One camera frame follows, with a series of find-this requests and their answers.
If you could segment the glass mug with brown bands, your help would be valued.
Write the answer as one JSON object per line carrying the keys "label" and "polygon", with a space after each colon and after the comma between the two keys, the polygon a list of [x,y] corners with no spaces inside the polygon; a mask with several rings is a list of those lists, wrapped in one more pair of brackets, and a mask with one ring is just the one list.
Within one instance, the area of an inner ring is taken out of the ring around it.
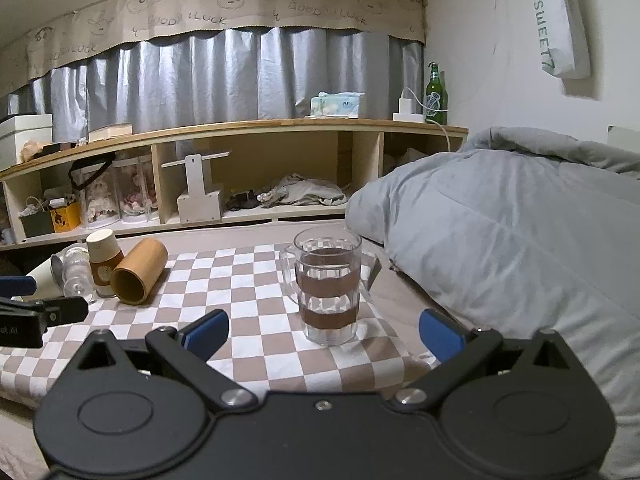
{"label": "glass mug with brown bands", "polygon": [[316,226],[279,252],[283,293],[298,307],[304,335],[315,344],[336,347],[355,337],[361,245],[361,237],[344,226]]}

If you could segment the dark green box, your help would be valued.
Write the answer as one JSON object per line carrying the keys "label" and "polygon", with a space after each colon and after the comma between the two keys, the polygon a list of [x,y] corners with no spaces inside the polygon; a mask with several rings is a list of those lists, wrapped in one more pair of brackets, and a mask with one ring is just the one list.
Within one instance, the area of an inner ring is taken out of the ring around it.
{"label": "dark green box", "polygon": [[52,218],[47,210],[37,210],[32,214],[24,214],[24,216],[20,216],[20,220],[27,238],[54,232]]}

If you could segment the checkered brown white cloth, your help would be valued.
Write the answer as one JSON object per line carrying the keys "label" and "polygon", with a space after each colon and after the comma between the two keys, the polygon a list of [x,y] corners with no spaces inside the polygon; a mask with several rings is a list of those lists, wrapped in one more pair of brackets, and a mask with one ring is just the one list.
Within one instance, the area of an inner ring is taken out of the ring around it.
{"label": "checkered brown white cloth", "polygon": [[282,292],[278,257],[273,244],[169,256],[146,304],[98,299],[84,322],[48,330],[42,348],[2,349],[2,398],[36,406],[94,330],[141,339],[215,309],[228,314],[230,330],[208,364],[258,396],[268,390],[390,393],[434,365],[430,352],[408,351],[368,297],[360,300],[354,338],[338,347],[314,344],[298,307]]}

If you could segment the white charger plug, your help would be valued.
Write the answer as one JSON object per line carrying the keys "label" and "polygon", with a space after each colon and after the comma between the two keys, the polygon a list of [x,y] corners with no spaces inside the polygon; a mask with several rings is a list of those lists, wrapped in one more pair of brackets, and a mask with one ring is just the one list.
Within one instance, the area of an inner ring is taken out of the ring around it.
{"label": "white charger plug", "polygon": [[409,115],[413,113],[413,100],[408,98],[400,98],[398,101],[398,113],[401,115]]}

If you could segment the clear stemmed glass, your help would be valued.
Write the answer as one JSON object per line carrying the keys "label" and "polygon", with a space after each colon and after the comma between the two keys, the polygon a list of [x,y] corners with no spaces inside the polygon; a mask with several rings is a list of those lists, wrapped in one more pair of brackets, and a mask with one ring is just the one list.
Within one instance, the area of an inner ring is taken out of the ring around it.
{"label": "clear stemmed glass", "polygon": [[51,256],[51,271],[55,284],[64,297],[81,297],[88,304],[94,300],[92,271],[89,253],[85,247],[70,246],[62,255]]}

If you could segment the green glass bottle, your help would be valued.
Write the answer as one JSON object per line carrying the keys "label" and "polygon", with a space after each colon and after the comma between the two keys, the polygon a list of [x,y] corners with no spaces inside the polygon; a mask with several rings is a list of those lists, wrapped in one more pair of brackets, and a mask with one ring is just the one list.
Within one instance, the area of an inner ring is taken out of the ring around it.
{"label": "green glass bottle", "polygon": [[440,69],[435,62],[431,62],[428,67],[430,68],[430,79],[425,88],[425,118],[431,119],[439,125],[446,125],[448,113],[447,92],[442,83]]}

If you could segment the beige cartoon valance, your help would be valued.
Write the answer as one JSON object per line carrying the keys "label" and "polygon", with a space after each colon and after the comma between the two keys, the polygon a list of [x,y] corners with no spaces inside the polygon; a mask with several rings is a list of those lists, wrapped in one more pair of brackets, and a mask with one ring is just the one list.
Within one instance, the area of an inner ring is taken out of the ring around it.
{"label": "beige cartoon valance", "polygon": [[1,92],[130,42],[199,30],[311,27],[426,39],[424,0],[102,0],[1,49]]}

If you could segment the tan cylindrical cup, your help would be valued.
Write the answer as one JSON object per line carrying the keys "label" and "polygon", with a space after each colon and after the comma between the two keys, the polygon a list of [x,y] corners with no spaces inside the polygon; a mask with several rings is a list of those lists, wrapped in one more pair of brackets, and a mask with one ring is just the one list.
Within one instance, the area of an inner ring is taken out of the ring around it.
{"label": "tan cylindrical cup", "polygon": [[144,238],[116,266],[111,277],[113,292],[125,304],[143,304],[163,273],[168,251],[155,238]]}

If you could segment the tissue pack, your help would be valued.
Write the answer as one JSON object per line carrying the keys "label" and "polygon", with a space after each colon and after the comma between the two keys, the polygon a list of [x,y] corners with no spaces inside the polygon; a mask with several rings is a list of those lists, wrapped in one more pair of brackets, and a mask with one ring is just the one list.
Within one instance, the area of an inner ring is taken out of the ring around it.
{"label": "tissue pack", "polygon": [[366,108],[366,95],[361,92],[320,92],[310,101],[310,117],[359,118]]}

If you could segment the white paper bag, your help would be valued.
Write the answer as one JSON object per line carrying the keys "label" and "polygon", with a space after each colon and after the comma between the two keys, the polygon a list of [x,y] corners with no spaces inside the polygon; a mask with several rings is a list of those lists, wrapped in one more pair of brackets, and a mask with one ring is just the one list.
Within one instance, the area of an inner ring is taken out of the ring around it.
{"label": "white paper bag", "polygon": [[591,75],[590,54],[578,0],[534,0],[540,65],[559,78]]}

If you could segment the grey duvet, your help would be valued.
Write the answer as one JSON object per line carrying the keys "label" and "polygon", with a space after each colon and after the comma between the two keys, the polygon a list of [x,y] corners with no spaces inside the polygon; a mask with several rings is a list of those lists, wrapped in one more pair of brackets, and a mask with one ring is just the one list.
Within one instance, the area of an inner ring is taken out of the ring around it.
{"label": "grey duvet", "polygon": [[557,330],[615,415],[604,474],[638,477],[637,153],[492,127],[368,183],[346,222],[459,320]]}

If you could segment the crumpled grey clothing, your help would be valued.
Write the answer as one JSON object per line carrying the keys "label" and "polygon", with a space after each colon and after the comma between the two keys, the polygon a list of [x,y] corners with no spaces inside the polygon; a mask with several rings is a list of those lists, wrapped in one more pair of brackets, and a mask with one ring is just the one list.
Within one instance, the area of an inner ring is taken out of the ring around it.
{"label": "crumpled grey clothing", "polygon": [[289,174],[268,191],[259,193],[257,200],[266,208],[278,205],[332,207],[346,203],[347,196],[339,186],[330,181]]}

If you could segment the white power strip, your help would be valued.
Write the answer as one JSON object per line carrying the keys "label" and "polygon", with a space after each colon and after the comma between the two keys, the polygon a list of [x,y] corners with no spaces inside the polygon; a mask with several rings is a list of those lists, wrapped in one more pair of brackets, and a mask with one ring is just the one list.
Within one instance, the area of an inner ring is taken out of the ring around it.
{"label": "white power strip", "polygon": [[394,122],[420,122],[424,123],[424,117],[419,113],[394,113],[392,117]]}

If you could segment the clear doll jar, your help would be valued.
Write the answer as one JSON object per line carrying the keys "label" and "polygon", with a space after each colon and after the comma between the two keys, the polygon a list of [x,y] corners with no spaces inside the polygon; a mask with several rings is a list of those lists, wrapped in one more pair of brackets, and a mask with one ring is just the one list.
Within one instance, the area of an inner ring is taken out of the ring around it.
{"label": "clear doll jar", "polygon": [[129,223],[148,221],[151,214],[151,201],[146,190],[140,158],[116,160],[114,169],[122,220]]}
{"label": "clear doll jar", "polygon": [[79,191],[82,225],[89,230],[103,228],[120,219],[116,180],[112,165],[80,168],[75,172]]}

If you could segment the white storage box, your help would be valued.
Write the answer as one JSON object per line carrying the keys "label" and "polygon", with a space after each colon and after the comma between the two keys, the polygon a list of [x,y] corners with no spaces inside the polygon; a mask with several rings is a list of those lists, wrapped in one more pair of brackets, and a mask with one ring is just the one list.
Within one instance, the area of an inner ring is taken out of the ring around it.
{"label": "white storage box", "polygon": [[52,115],[14,115],[2,119],[0,138],[0,169],[6,170],[22,162],[21,151],[27,142],[52,143]]}

